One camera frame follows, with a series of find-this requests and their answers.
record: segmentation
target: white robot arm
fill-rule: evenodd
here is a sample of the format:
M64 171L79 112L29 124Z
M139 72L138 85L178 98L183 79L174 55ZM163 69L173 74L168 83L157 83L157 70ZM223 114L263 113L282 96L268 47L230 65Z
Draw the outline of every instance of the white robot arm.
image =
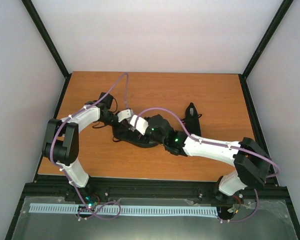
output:
M69 120L62 131L64 140L58 140L55 144L53 158L61 170L64 169L71 177L72 182L70 184L84 188L89 179L89 175L84 171L78 159L79 133L96 121L104 122L110 126L119 126L126 121L125 124L130 125L129 131L137 130L142 135L154 139L156 142L164 145L165 149L174 155L205 157L235 167L236 169L233 172L222 176L218 181L218 191L225 196L232 196L237 191L248 186L253 188L263 187L270 165L265 164L264 161L256 162L251 156L247 156L245 153L243 154L239 150L230 147L202 143L212 142L239 148L249 147L249 149L265 155L252 139L244 138L241 142L230 142L207 139L196 135L192 135L192 138L190 138L183 131L174 131L167 123L168 121L160 115L150 117L148 120L140 117L135 126L136 119L137 116L133 115L132 110L128 109L119 112L119 114L113 114L104 105L99 104L86 109ZM64 120L65 118L61 120L51 119L49 121L42 148L42 153L45 157L49 158L52 139L56 129Z

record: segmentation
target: purple cable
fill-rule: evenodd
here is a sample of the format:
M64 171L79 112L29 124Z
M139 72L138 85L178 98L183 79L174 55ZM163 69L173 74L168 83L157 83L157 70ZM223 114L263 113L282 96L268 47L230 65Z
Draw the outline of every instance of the purple cable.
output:
M97 211L95 211L94 213L95 214L97 214L98 212L100 212L101 211L101 209L103 209L106 205L109 205L109 204L114 204L114 205L116 205L116 204L118 204L118 202L117 201L108 201L108 202L106 202L105 204L103 204ZM119 217L119 215L120 215L120 213L121 213L121 205L120 204L118 204L118 207L119 207L119 212L118 212L118 214L117 215L115 215L114 217L110 217L110 218L105 218L105 217L101 217L101 216L98 216L98 218L99 219L102 219L102 220L105 220L105 221L109 221L109 220L113 220L113 219L116 219L117 217ZM80 217L80 213L82 212L82 211L84 211L85 210L85 208L82 208L79 212L78 212L78 214L77 214L77 216L78 216L78 219L82 219L82 218L85 218L85 219L90 219L90 218L92 218L92 217L94 217L94 215L91 215L91 216L89 216L89 217Z
M239 219L239 220L230 220L229 223L240 223L240 222L243 222L249 218L251 218L252 216L254 216L256 214L256 212L258 211L259 209L259 197L258 197L258 192L256 189L253 189L254 190L254 193L255 193L255 202L256 202L256 206L255 206L255 209L253 210L253 212L249 215L249 216L246 216L245 218L242 218L242 219ZM217 217L220 221L226 221L224 219L221 219L219 216Z
M100 103L109 93L110 91L117 85L117 83L126 75L126 84L125 84L125 93L124 93L124 103L125 103L125 107L128 108L128 103L127 103L127 87L128 87L128 81L129 81L129 75L127 72L123 73L116 81L115 83L112 85L112 87L109 89L109 91L107 91L105 93L105 95L103 95L103 97L101 97L98 101L96 101L94 104L88 106L86 109L90 109L92 108L93 106L97 105L98 103ZM54 148L55 148L55 145L56 145L56 141L57 141L57 138L59 136L59 134L61 133L61 130L64 128L64 126L66 125L66 123L72 118L72 117L75 117L76 115L82 113L83 111L86 110L85 108L81 108L80 110L76 111L74 114L72 114L71 116L69 116L68 118L66 118L64 120L64 122L60 125L60 127L58 128L58 130L56 131L55 135L54 135L54 138L52 140L52 143L51 143L51 148L50 148L50 162L57 166L58 168L60 168L60 166L58 164L56 164L54 162L54 156L53 156L53 152L54 152ZM67 174L67 172L63 169L62 172L64 173L64 175L66 176L66 178L68 179L69 182L72 182L73 180L71 179L71 177ZM97 214L95 214L89 207L88 205L86 204L85 200L83 199L83 197L81 196L80 192L79 192L79 189L78 187L76 186L76 184L73 184L73 187L76 191L76 193L78 194L81 202L83 203L83 205L85 206L85 208L92 214L92 216L95 216L99 219L103 219L103 220L112 220L112 219L115 219L117 218L117 216L114 216L112 218L103 218L103 217L100 217L98 216ZM118 215L121 213L121 206L118 204L119 206L119 213Z
M161 110L161 111L165 111L169 114L171 114L172 116L174 116L178 122L180 123L180 125L182 126L185 134L187 134L187 136L189 138L191 138L192 140L196 141L196 142L200 142L200 143L203 143L203 144L210 144L210 145L213 145L213 146L218 146L218 147L224 147L224 148L228 148L229 146L227 144L223 144L223 143L216 143L216 142L211 142L211 141L206 141L206 140L199 140L198 138L195 138L193 136L191 136L191 134L188 132L188 130L186 129L186 127L183 125L182 121L180 120L180 118L175 114L173 113L172 111L166 109L166 108L163 108L163 107L150 107L148 109L145 109L143 110L142 112L140 112L138 114L138 116L136 117L135 119L135 123L134 123L134 128L136 128L137 126L137 121L139 119L139 117L144 114L145 112L148 112L148 111L151 111L151 110ZM273 165L276 169L277 169L277 172L276 173L273 173L273 174L270 174L267 176L267 178L271 178L271 177L274 177L276 175L278 175L280 172L281 172L281 168L273 161L271 161L270 159L258 154L258 153L255 153L253 151L250 151L250 150L247 150L247 149L244 149L244 148L241 148L241 147L237 147L237 146L230 146L231 149L236 149L236 150L239 150L239 151L242 151L242 152L245 152L247 154L251 154L257 158L260 158L268 163L270 163L271 165Z

